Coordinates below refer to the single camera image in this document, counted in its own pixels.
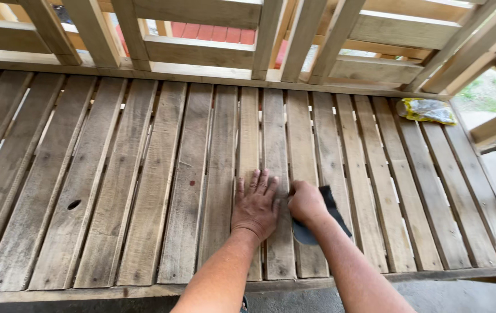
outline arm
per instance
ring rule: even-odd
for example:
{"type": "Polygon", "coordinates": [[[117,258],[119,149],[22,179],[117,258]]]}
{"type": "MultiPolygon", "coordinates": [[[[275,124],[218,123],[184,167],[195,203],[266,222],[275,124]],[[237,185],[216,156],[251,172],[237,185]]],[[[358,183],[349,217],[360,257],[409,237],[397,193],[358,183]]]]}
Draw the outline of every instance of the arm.
{"type": "Polygon", "coordinates": [[[294,181],[289,202],[293,216],[314,233],[325,254],[347,312],[415,312],[391,284],[373,268],[327,212],[319,190],[294,181]]]}
{"type": "Polygon", "coordinates": [[[231,236],[194,275],[173,313],[238,312],[254,250],[277,226],[279,202],[273,197],[279,178],[273,178],[269,189],[268,178],[269,170],[261,178],[255,170],[246,195],[244,179],[239,179],[231,236]]]}

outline finger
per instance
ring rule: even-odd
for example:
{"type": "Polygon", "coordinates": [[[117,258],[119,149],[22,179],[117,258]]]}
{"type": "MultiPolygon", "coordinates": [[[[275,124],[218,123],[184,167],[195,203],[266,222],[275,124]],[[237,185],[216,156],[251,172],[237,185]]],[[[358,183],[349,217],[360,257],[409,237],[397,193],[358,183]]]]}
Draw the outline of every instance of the finger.
{"type": "Polygon", "coordinates": [[[267,180],[269,179],[269,169],[264,169],[260,176],[260,182],[258,183],[258,188],[256,188],[256,193],[264,194],[267,189],[267,180]]]}
{"type": "Polygon", "coordinates": [[[279,186],[279,177],[275,176],[273,177],[271,184],[267,188],[265,195],[269,196],[270,198],[273,198],[275,196],[275,192],[277,191],[278,186],[279,186]]]}
{"type": "Polygon", "coordinates": [[[236,186],[236,203],[244,199],[244,177],[238,179],[238,185],[236,186]]]}
{"type": "Polygon", "coordinates": [[[252,180],[250,181],[250,187],[248,188],[248,194],[255,193],[258,187],[258,179],[260,178],[260,170],[254,170],[252,174],[252,180]]]}

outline left hand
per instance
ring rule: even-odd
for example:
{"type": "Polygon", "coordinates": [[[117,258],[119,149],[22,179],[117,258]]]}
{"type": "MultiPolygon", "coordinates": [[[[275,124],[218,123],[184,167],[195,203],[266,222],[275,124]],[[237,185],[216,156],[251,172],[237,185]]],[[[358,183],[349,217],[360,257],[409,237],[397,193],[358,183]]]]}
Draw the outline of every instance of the left hand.
{"type": "Polygon", "coordinates": [[[269,169],[264,169],[263,173],[256,169],[246,194],[244,193],[244,178],[238,180],[231,232],[245,228],[254,232],[262,242],[275,231],[280,202],[278,199],[273,201],[273,197],[279,184],[279,177],[273,177],[269,188],[267,187],[268,179],[269,169]]]}

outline right hand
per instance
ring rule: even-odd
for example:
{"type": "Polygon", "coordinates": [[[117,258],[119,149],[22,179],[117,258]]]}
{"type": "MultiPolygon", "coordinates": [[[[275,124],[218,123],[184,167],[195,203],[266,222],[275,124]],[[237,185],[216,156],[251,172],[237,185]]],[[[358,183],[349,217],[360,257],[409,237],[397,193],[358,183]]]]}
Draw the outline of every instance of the right hand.
{"type": "Polygon", "coordinates": [[[306,181],[293,181],[288,208],[293,217],[309,227],[322,218],[329,217],[319,189],[306,181]]]}

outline wooden bench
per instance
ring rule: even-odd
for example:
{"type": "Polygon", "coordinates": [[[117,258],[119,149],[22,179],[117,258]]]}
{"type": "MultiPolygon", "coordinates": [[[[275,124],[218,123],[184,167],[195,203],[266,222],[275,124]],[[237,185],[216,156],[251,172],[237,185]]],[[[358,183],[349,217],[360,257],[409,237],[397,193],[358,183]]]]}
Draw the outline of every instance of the wooden bench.
{"type": "MultiPolygon", "coordinates": [[[[0,302],[178,295],[254,168],[331,185],[392,282],[496,276],[496,192],[461,125],[397,99],[0,72],[0,302]]],[[[334,286],[286,201],[247,292],[334,286]]]]}

